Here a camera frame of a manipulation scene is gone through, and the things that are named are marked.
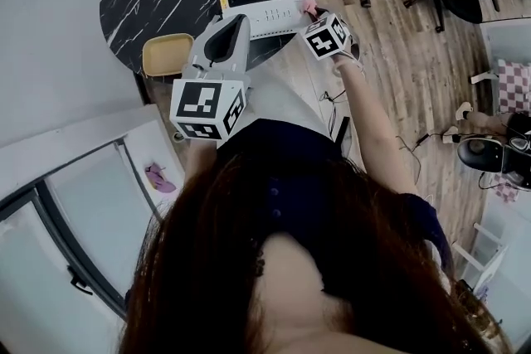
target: checkered cushion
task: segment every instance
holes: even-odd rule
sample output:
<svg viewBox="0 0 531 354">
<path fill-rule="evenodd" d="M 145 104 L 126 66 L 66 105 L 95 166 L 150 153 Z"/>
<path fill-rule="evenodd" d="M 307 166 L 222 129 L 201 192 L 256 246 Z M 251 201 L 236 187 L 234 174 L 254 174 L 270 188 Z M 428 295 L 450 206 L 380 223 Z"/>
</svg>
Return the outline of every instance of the checkered cushion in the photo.
<svg viewBox="0 0 531 354">
<path fill-rule="evenodd" d="M 495 186 L 493 187 L 493 190 L 496 192 L 496 196 L 499 196 L 501 199 L 503 199 L 506 204 L 515 202 L 517 200 L 518 189 L 514 186 L 511 186 L 509 180 L 507 180 L 505 177 L 502 177 L 501 174 L 495 174 L 490 185 Z"/>
<path fill-rule="evenodd" d="M 498 60 L 499 111 L 529 112 L 531 64 Z"/>
</svg>

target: shoulder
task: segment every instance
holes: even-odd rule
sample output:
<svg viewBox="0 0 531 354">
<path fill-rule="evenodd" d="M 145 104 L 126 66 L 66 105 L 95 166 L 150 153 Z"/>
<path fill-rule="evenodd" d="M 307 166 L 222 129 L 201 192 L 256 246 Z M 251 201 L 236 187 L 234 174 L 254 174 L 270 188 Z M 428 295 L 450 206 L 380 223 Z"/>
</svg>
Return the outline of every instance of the shoulder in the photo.
<svg viewBox="0 0 531 354">
<path fill-rule="evenodd" d="M 450 246 L 442 230 L 441 223 L 437 218 L 436 209 L 427 201 L 411 193 L 399 195 L 412 214 L 412 220 L 416 222 L 422 232 L 422 237 L 433 244 L 441 257 L 442 269 L 449 272 L 452 268 Z"/>
</svg>

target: box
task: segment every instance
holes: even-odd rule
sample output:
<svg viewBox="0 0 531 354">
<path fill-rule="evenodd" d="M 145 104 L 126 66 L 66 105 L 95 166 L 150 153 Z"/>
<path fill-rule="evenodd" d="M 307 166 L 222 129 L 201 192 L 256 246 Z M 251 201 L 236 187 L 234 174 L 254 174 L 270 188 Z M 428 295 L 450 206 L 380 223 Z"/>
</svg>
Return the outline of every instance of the box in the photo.
<svg viewBox="0 0 531 354">
<path fill-rule="evenodd" d="M 335 13 L 323 16 L 304 28 L 300 35 L 317 60 L 322 60 L 346 47 L 350 33 Z"/>
<path fill-rule="evenodd" d="M 227 140 L 245 107 L 243 81 L 174 80 L 169 119 L 185 138 Z"/>
</svg>

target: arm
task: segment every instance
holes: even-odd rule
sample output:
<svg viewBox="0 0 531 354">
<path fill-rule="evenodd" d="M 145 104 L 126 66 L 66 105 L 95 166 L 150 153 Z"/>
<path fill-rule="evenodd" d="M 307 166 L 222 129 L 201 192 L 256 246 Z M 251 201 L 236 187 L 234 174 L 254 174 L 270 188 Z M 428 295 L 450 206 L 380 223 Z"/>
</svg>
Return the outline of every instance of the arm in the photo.
<svg viewBox="0 0 531 354">
<path fill-rule="evenodd" d="M 184 169 L 184 182 L 186 183 L 191 177 L 211 167 L 216 161 L 216 157 L 217 145 L 215 141 L 192 139 Z"/>
<path fill-rule="evenodd" d="M 344 56 L 335 56 L 334 61 L 339 65 L 367 174 L 395 192 L 417 195 L 391 122 L 361 69 Z"/>
</svg>

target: wooden floor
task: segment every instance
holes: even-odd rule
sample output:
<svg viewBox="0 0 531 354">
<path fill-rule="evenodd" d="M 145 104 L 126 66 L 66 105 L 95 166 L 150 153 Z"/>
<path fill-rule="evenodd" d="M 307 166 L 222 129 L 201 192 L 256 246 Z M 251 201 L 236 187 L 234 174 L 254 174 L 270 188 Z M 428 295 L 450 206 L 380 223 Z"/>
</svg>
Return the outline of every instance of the wooden floor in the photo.
<svg viewBox="0 0 531 354">
<path fill-rule="evenodd" d="M 479 110 L 491 104 L 488 82 L 469 85 L 473 74 L 488 70 L 486 53 L 478 26 L 461 21 L 445 11 L 446 31 L 435 32 L 435 10 L 431 0 L 406 9 L 404 0 L 372 0 L 372 7 L 360 7 L 359 0 L 318 0 L 346 17 L 361 41 L 367 80 L 376 91 L 405 143 L 413 147 L 426 133 L 441 133 L 455 124 L 454 113 L 469 100 Z M 522 0 L 499 0 L 501 12 L 489 1 L 482 2 L 485 21 L 530 17 L 531 8 Z M 328 122 L 331 104 L 319 102 L 327 90 L 341 92 L 343 85 L 331 73 L 331 62 L 315 61 L 295 38 L 286 48 L 260 65 L 287 81 L 315 112 Z M 171 86 L 150 82 L 149 91 L 167 121 Z M 338 104 L 336 132 L 348 105 Z M 174 128 L 167 121 L 168 132 Z M 463 132 L 472 129 L 461 126 Z M 186 161 L 186 143 L 176 145 Z M 455 147 L 443 145 L 438 136 L 426 140 L 415 151 L 417 161 L 406 150 L 404 158 L 423 197 L 430 197 L 441 224 L 452 243 L 465 248 L 473 242 L 472 225 L 479 221 L 486 192 L 478 188 L 480 173 L 462 165 Z M 349 156 L 361 162 L 358 145 Z"/>
</svg>

